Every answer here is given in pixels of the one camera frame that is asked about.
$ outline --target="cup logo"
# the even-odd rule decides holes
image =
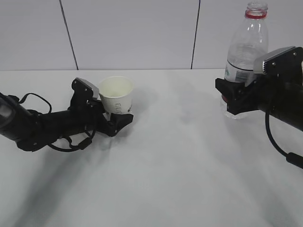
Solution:
[[[122,108],[120,103],[115,104],[115,110],[116,110],[116,114],[122,114],[121,112]]]

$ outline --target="plastic water bottle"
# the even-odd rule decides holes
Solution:
[[[230,82],[245,82],[248,86],[254,79],[254,60],[268,52],[268,30],[264,19],[267,15],[267,4],[250,2],[245,11],[245,19],[235,32],[228,50],[224,78]],[[233,115],[226,111],[226,102],[221,99],[221,108],[225,115],[239,119],[245,113]]]

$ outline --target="white paper cup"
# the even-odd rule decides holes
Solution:
[[[109,77],[99,86],[101,102],[105,110],[111,114],[129,114],[132,109],[132,81],[126,77]]]

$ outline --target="black cable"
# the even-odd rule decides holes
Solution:
[[[265,112],[265,128],[266,128],[266,133],[267,133],[267,136],[268,136],[268,138],[269,138],[269,141],[270,141],[271,144],[277,149],[277,151],[278,151],[281,155],[287,157],[288,154],[287,154],[285,151],[283,151],[283,150],[279,147],[279,145],[277,145],[277,143],[276,143],[276,141],[274,140],[273,135],[271,134],[271,131],[270,131],[270,127],[269,127],[269,114],[270,114],[271,108],[272,108],[272,105],[271,105],[271,101],[270,101],[270,102],[269,102],[269,105],[268,105],[268,108],[267,108],[267,110],[266,110],[266,112]]]
[[[49,111],[48,111],[48,113],[50,114],[50,113],[52,112],[52,110],[53,110],[52,105],[51,105],[45,98],[43,98],[43,97],[41,97],[40,95],[37,95],[37,94],[35,94],[35,93],[27,93],[27,94],[26,94],[25,96],[23,96],[23,98],[19,101],[19,104],[23,104],[29,95],[36,96],[36,97],[42,99],[43,101],[45,101],[45,102],[48,104],[48,106],[49,106]]]
[[[17,111],[21,117],[25,118],[25,116],[22,114],[22,112],[20,112],[20,110],[18,108],[16,108],[16,104],[13,103],[7,96],[5,96],[4,94],[2,94],[0,92],[0,97],[5,101],[7,102],[8,104],[10,104],[10,106],[15,110]]]
[[[93,112],[93,119],[94,119],[94,122],[93,122],[93,132],[92,134],[90,134],[87,130],[85,130],[84,132],[88,135],[88,137],[93,140],[95,134],[96,134],[96,131],[97,131],[97,118],[96,118],[96,113]],[[72,140],[70,139],[70,137],[64,137],[64,139],[66,139],[69,143],[69,146],[70,146],[70,149],[65,149],[65,148],[60,148],[60,147],[57,147],[53,144],[48,144],[48,146],[54,150],[57,150],[57,151],[61,151],[61,152],[74,152],[74,151],[77,151],[79,150],[79,146],[74,146],[72,145]]]

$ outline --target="white table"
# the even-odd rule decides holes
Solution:
[[[40,94],[65,110],[75,77],[135,84],[134,122],[84,151],[19,150],[0,137],[1,227],[301,227],[303,170],[270,144],[264,113],[222,115],[223,70],[8,71],[0,91]],[[35,97],[26,108],[47,112]],[[271,119],[277,142],[302,152],[302,132]]]

